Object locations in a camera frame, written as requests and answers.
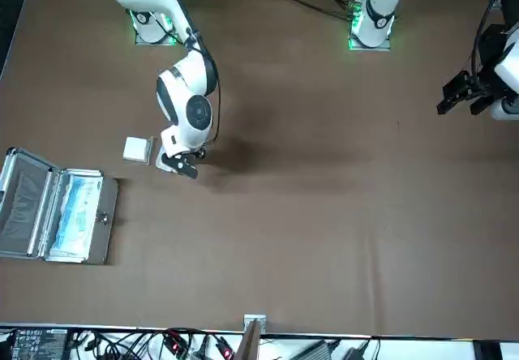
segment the green led light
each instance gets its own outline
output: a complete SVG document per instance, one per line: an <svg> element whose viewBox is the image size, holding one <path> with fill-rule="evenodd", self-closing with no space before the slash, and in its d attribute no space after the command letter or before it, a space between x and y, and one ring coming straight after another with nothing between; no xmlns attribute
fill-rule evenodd
<svg viewBox="0 0 519 360"><path fill-rule="evenodd" d="M357 33L358 30L360 29L360 25L362 23L362 20L364 19L364 16L363 15L360 15L359 17L355 17L353 22L351 23L351 31L354 32L354 33Z"/></svg>

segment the clear plastic bag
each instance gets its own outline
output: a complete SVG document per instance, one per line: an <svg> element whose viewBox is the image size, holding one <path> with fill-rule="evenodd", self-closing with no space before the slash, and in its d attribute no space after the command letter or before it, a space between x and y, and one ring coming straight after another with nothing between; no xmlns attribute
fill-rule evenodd
<svg viewBox="0 0 519 360"><path fill-rule="evenodd" d="M87 257L101 193L98 178L71 175L63 199L52 256Z"/></svg>

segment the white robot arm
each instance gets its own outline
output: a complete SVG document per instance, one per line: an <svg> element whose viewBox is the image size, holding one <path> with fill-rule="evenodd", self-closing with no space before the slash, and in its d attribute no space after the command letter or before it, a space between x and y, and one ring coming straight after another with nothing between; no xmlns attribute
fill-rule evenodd
<svg viewBox="0 0 519 360"><path fill-rule="evenodd" d="M361 4L351 36L363 48L380 47L391 32L395 9L400 0L356 0Z"/></svg>
<svg viewBox="0 0 519 360"><path fill-rule="evenodd" d="M157 80L157 100L170 122L162 131L162 149L157 166L171 172L196 178L198 172L188 155L202 156L212 126L212 108L206 96L218 81L216 64L205 48L179 0L117 0L122 6L146 19L156 14L172 19L178 41L187 49L187 56L162 72ZM157 25L164 27L155 18Z"/></svg>

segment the black wall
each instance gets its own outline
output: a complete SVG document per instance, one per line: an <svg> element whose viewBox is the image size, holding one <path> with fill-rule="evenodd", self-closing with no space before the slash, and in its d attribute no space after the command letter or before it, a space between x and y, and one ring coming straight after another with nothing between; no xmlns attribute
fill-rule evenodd
<svg viewBox="0 0 519 360"><path fill-rule="evenodd" d="M0 0L0 71L6 60L24 0Z"/></svg>

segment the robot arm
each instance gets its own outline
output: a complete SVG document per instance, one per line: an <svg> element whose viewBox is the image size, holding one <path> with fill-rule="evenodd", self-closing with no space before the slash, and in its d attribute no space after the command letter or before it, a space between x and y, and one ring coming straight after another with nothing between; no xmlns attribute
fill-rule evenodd
<svg viewBox="0 0 519 360"><path fill-rule="evenodd" d="M157 100L171 124L161 133L161 161L165 165L161 168L195 178L196 169L187 161L187 155L202 150L211 130L212 108L206 96L217 85L216 65L179 0L117 1L138 14L167 15L178 40L187 49L187 56L163 71L157 80Z"/></svg>
<svg viewBox="0 0 519 360"><path fill-rule="evenodd" d="M363 48L380 47L391 32L395 9L400 0L357 0L361 4L351 36Z"/></svg>
<svg viewBox="0 0 519 360"><path fill-rule="evenodd" d="M494 119L519 120L519 21L515 15L506 15L517 13L519 0L501 0L504 24L491 24L483 31L491 8L498 1L490 0L479 24L471 73L462 71L444 86L444 99L436 106L438 114L446 114L459 102L469 101L473 115L490 107Z"/></svg>

